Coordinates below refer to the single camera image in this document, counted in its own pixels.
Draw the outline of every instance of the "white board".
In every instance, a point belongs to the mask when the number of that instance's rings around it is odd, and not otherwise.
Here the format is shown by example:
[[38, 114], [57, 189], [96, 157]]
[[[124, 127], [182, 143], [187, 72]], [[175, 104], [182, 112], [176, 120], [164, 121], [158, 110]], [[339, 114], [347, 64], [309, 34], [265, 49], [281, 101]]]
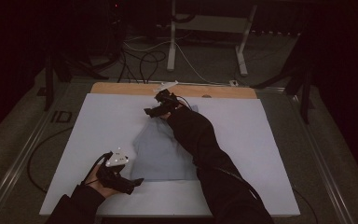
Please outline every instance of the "white board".
[[[259, 193], [273, 216], [299, 215], [281, 156], [260, 100], [186, 97], [211, 121], [220, 147]], [[53, 177], [41, 215], [49, 215], [63, 194], [71, 195], [92, 164], [118, 147], [130, 158], [121, 174], [129, 178], [136, 160], [132, 141], [158, 105], [151, 96], [90, 93], [80, 110]], [[199, 181], [144, 182], [132, 195], [107, 199], [101, 216], [210, 216]]]

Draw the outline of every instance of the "black clothing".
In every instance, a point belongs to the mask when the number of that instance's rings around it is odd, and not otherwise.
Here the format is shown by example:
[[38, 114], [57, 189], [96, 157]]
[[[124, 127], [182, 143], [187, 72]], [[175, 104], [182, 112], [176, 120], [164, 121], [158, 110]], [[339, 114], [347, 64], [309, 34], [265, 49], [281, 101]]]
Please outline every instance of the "black clothing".
[[[231, 158], [220, 149], [209, 120], [182, 106], [171, 113], [167, 122], [173, 129], [175, 139], [193, 156], [197, 176], [215, 223], [273, 223], [257, 192], [242, 179]], [[85, 193], [83, 203], [78, 200], [80, 193]], [[51, 215], [66, 217], [68, 221], [48, 223], [72, 223], [72, 220], [74, 223], [92, 223], [91, 214], [94, 211], [95, 216], [97, 201], [93, 201], [96, 207], [88, 205], [86, 208], [85, 202], [90, 202], [86, 194], [91, 192], [81, 189], [74, 194], [71, 198], [62, 196]]]

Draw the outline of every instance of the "floor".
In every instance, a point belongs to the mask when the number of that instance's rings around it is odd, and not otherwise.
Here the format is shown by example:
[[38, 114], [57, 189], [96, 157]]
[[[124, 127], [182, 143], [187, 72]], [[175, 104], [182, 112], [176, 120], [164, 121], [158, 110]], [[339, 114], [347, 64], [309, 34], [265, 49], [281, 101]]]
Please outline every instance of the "floor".
[[[142, 84], [147, 80], [178, 80], [182, 83], [229, 85], [230, 80], [236, 80], [240, 87], [250, 86], [278, 75], [296, 43], [296, 39], [289, 36], [251, 35], [244, 52], [249, 76], [242, 77], [235, 58], [234, 47], [239, 41], [235, 35], [183, 34], [183, 38], [177, 42], [180, 50], [176, 52], [175, 69], [172, 72], [167, 71], [167, 59], [164, 59], [169, 47], [166, 41], [167, 38], [150, 40], [136, 35], [129, 36], [124, 46], [128, 68], [122, 73], [121, 81]], [[155, 52], [151, 56], [134, 49]], [[93, 59], [95, 63], [102, 60]], [[106, 81], [117, 82], [123, 67], [121, 62], [123, 58], [100, 73], [109, 77]], [[79, 71], [72, 72], [74, 77], [70, 83], [57, 82], [55, 103], [47, 112], [43, 111], [45, 98], [36, 96], [39, 89], [44, 87], [44, 73], [39, 74], [35, 78], [34, 87], [0, 125], [0, 223], [46, 221], [46, 217], [38, 215], [45, 193], [32, 184], [27, 168], [34, 182], [41, 189], [47, 189], [84, 97], [90, 92], [92, 84], [98, 81]], [[358, 223], [356, 162], [326, 110], [317, 88], [311, 88], [310, 124], [306, 125], [298, 115], [296, 97], [282, 93], [287, 81], [284, 79], [270, 88], [257, 91], [301, 212], [300, 216], [275, 217], [274, 220], [276, 223], [287, 224]], [[69, 122], [51, 122], [54, 111], [70, 111], [73, 116]], [[99, 218], [97, 221], [170, 223], [166, 220], [119, 218]]]

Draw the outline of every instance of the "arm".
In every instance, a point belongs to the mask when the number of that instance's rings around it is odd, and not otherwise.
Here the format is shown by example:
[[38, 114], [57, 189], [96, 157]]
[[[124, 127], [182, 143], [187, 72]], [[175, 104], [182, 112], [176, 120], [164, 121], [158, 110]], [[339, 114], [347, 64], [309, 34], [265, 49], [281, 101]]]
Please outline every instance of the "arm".
[[216, 223], [273, 223], [231, 158], [217, 144], [212, 123], [180, 107], [167, 118], [176, 140], [193, 156], [206, 202]]
[[119, 193], [114, 189], [104, 188], [97, 180], [97, 165], [87, 179], [86, 186], [77, 186], [71, 197], [63, 195], [57, 203], [47, 224], [92, 224], [98, 207], [113, 194]]

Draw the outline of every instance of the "wooden edge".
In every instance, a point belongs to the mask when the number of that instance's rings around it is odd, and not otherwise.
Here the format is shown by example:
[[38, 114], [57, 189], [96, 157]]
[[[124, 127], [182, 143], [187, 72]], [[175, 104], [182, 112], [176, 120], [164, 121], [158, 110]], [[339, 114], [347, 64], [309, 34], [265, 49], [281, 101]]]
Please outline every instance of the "wooden edge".
[[[110, 83], [96, 82], [91, 93], [128, 94], [128, 95], [156, 95], [153, 90], [159, 84]], [[176, 85], [169, 88], [177, 96], [212, 97], [212, 98], [240, 98], [257, 99], [255, 90], [243, 87], [219, 87], [198, 85]]]

